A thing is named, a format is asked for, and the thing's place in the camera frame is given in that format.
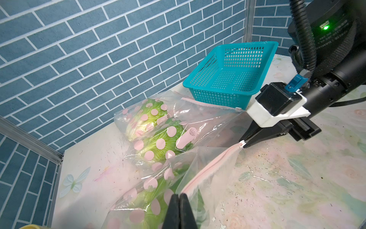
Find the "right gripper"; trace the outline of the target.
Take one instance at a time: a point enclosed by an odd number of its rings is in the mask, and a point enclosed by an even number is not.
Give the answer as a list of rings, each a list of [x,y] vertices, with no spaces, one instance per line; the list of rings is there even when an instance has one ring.
[[[322,131],[320,127],[307,117],[282,120],[280,124],[283,126],[261,128],[255,121],[252,121],[239,141],[245,142],[243,148],[249,148],[260,142],[286,134],[290,134],[296,141],[306,141]]]

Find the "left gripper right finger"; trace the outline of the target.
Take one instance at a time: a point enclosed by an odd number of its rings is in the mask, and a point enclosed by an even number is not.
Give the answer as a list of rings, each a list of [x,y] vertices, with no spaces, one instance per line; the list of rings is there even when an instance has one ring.
[[[185,193],[181,194],[179,201],[179,228],[198,229],[188,196]]]

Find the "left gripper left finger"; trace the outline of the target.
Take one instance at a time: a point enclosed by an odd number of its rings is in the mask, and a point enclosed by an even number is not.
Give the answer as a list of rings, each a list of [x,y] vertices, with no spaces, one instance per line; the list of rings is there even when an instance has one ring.
[[[162,229],[180,229],[179,204],[179,195],[173,194],[168,205],[168,210],[165,216],[165,220],[163,222]]]

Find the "zip-top bag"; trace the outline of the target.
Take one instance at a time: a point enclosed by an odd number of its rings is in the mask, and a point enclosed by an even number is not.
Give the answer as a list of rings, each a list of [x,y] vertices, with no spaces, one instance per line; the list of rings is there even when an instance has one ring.
[[[143,178],[111,208],[103,229],[162,229],[174,195],[186,194],[199,229],[211,228],[216,207],[224,199],[241,141],[229,148],[196,147],[168,159]]]
[[[240,108],[218,106],[196,101],[175,91],[153,95],[114,114],[114,123],[122,134],[134,141],[176,121],[183,127],[205,127],[214,130],[243,112]]]
[[[124,159],[142,170],[157,171],[168,160],[195,147],[215,146],[221,132],[243,111],[224,110],[219,114],[169,118],[157,130],[134,141]]]

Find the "chinese cabbage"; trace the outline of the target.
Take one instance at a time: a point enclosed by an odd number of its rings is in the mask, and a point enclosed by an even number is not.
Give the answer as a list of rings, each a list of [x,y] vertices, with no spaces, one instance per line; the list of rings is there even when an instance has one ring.
[[[173,194],[183,181],[188,166],[166,168],[144,179],[123,195],[116,208],[124,213],[123,223],[131,229],[160,229]]]
[[[157,120],[168,114],[167,105],[159,99],[145,99],[122,111],[122,130],[130,141],[143,136],[157,126]]]
[[[188,142],[183,148],[179,148],[177,140],[187,132],[186,125],[182,125],[179,119],[168,119],[165,124],[159,127],[150,137],[141,140],[134,155],[148,162],[166,160],[166,154],[179,155],[193,148],[193,143]]]

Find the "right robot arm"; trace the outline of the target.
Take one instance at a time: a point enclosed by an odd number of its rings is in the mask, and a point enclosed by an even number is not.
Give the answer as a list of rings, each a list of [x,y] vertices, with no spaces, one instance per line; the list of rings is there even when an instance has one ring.
[[[328,107],[365,98],[342,98],[366,83],[366,3],[364,1],[290,1],[289,48],[297,71],[289,83],[265,85],[247,109],[252,123],[240,142],[244,148],[282,135],[308,140],[321,129],[312,117]]]

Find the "teal plastic basket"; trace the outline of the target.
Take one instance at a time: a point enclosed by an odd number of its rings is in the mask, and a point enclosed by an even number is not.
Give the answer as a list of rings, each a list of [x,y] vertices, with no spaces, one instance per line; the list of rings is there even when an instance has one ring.
[[[277,48],[273,41],[217,46],[183,86],[197,101],[245,110],[260,91]]]

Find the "yellow pen cup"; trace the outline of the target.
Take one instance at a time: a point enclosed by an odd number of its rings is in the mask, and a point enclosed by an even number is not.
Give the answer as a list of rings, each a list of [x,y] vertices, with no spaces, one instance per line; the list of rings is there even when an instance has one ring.
[[[19,229],[49,229],[47,227],[43,227],[43,226],[39,226],[39,225],[34,225],[34,224],[30,224],[30,225],[25,225]]]

